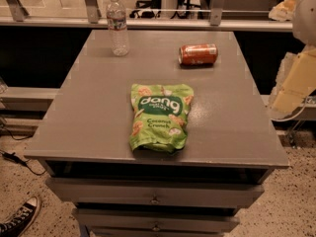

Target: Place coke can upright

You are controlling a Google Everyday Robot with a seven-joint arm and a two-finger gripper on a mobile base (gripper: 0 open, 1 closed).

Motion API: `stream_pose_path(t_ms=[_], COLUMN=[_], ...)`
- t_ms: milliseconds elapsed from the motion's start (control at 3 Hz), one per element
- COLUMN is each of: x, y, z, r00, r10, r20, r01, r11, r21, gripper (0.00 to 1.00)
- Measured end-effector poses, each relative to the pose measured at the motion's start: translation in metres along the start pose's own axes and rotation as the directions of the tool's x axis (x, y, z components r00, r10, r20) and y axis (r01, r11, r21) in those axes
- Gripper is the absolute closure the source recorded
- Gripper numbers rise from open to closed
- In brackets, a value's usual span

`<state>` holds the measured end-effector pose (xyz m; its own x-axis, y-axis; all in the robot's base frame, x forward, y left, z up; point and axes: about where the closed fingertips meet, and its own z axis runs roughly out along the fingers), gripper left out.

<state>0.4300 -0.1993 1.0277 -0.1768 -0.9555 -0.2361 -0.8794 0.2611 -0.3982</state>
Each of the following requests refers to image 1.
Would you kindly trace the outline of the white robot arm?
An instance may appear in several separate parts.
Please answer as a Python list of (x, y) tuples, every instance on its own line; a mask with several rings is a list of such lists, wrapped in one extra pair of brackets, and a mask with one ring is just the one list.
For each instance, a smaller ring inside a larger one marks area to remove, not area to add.
[(283, 119), (316, 89), (316, 0), (283, 0), (269, 12), (273, 20), (292, 21), (293, 36), (304, 43), (297, 54), (287, 52), (269, 96), (272, 119)]

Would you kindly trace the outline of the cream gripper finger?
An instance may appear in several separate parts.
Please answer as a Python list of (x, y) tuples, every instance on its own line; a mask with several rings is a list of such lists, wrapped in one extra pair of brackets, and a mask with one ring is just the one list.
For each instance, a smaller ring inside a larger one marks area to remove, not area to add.
[(315, 90), (316, 48), (304, 48), (298, 54), (287, 52), (272, 91), (272, 110), (291, 114)]

